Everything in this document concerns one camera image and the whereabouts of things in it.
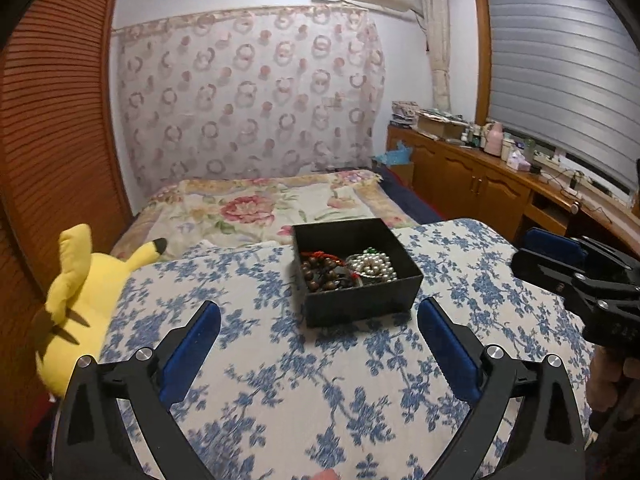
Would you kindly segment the right hand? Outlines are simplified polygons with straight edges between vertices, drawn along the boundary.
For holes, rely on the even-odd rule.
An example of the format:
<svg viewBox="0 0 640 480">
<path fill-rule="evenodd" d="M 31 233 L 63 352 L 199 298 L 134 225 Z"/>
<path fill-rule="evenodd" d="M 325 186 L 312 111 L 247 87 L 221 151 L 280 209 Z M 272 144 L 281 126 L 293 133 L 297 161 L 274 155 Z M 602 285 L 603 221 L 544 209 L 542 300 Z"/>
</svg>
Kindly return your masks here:
<svg viewBox="0 0 640 480">
<path fill-rule="evenodd" d="M 597 346 L 589 367 L 586 397 L 590 408 L 604 413 L 618 401 L 617 384 L 622 378 L 639 378 L 639 361 L 620 362 L 612 352 Z"/>
</svg>

